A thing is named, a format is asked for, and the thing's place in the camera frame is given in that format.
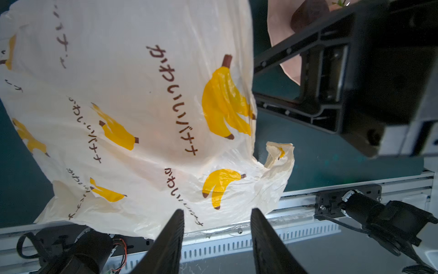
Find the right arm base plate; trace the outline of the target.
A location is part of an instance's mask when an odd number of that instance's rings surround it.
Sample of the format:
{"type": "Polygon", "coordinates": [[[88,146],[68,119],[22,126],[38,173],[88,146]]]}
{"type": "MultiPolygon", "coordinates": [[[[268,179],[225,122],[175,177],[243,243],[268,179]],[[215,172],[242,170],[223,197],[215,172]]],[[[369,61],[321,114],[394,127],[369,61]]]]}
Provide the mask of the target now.
{"type": "Polygon", "coordinates": [[[333,219],[345,216],[365,224],[374,210],[383,207],[378,201],[381,195],[378,184],[321,191],[316,194],[315,214],[333,219]]]}

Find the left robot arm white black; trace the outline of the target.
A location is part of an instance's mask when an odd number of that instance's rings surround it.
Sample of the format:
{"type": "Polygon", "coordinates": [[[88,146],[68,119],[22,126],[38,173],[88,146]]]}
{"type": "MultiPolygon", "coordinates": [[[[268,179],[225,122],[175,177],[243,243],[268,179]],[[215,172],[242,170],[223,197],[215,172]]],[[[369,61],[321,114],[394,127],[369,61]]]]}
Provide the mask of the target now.
{"type": "MultiPolygon", "coordinates": [[[[306,270],[288,251],[262,212],[254,208],[250,220],[255,270],[258,274],[304,274],[306,270]]],[[[176,274],[182,255],[184,212],[176,210],[152,248],[132,270],[134,274],[176,274]]],[[[107,234],[91,231],[68,252],[49,257],[41,274],[98,274],[113,249],[107,234]]]]}

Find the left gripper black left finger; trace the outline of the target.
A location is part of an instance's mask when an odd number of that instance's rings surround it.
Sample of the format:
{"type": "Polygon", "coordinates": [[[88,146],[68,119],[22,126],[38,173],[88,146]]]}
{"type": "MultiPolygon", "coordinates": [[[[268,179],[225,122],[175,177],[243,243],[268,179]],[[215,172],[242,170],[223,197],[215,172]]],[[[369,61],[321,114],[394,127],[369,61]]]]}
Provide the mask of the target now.
{"type": "Polygon", "coordinates": [[[184,211],[178,209],[131,274],[178,274],[183,237],[184,211]]]}

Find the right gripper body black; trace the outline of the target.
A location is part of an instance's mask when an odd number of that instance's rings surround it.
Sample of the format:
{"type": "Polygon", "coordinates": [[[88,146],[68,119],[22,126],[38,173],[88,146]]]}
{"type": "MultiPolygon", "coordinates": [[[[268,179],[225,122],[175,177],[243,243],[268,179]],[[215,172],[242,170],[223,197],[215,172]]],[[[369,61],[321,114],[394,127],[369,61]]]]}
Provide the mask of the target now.
{"type": "Polygon", "coordinates": [[[369,158],[438,154],[438,3],[393,1],[343,138],[369,158]]]}

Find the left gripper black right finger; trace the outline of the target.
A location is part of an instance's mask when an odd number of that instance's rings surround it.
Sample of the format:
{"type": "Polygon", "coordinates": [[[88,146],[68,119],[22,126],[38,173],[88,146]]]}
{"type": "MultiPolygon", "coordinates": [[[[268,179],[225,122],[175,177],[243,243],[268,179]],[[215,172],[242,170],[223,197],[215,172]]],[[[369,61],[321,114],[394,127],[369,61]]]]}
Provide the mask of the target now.
{"type": "Polygon", "coordinates": [[[305,274],[263,213],[252,209],[250,227],[255,271],[258,274],[305,274]]]}

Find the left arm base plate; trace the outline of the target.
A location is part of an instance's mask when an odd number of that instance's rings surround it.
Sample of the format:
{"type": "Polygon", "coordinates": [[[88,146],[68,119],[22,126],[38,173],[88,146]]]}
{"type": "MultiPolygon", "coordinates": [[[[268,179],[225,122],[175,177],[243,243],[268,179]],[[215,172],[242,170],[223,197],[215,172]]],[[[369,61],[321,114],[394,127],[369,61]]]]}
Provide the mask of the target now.
{"type": "Polygon", "coordinates": [[[103,273],[116,269],[127,272],[140,261],[135,254],[149,251],[154,243],[142,237],[103,234],[77,224],[44,228],[35,237],[46,253],[38,258],[41,267],[49,265],[48,257],[56,260],[76,252],[80,258],[99,266],[103,273]]]}

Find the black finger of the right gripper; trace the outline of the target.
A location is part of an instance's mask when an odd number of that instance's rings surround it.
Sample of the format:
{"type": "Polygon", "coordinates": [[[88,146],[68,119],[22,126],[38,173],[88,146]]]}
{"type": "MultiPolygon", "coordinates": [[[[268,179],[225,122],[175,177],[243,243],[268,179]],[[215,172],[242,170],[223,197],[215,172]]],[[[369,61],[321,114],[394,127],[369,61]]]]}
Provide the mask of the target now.
{"type": "Polygon", "coordinates": [[[254,75],[261,75],[314,47],[350,45],[352,33],[342,36],[339,27],[336,30],[328,30],[349,16],[352,16],[351,6],[333,12],[327,18],[307,27],[303,32],[294,34],[264,51],[254,58],[254,75]]]}
{"type": "Polygon", "coordinates": [[[298,102],[261,93],[255,93],[254,97],[261,111],[328,134],[342,132],[342,105],[298,102]]]}

